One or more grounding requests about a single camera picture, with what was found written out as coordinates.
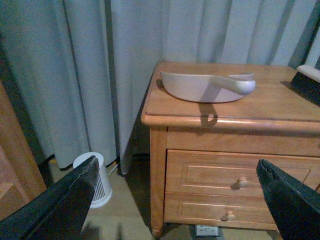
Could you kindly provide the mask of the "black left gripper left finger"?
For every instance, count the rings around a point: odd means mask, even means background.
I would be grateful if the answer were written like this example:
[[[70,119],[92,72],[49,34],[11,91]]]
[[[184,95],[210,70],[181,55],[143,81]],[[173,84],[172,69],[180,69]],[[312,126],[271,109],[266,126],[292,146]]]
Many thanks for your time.
[[[99,173],[94,155],[0,222],[2,240],[79,240]]]

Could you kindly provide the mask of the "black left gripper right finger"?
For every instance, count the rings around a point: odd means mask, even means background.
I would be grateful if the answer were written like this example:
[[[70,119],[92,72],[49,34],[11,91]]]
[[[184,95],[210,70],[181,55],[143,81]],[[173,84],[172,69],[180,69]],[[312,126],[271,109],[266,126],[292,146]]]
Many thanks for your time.
[[[320,194],[265,159],[258,161],[256,173],[282,239],[318,240]]]

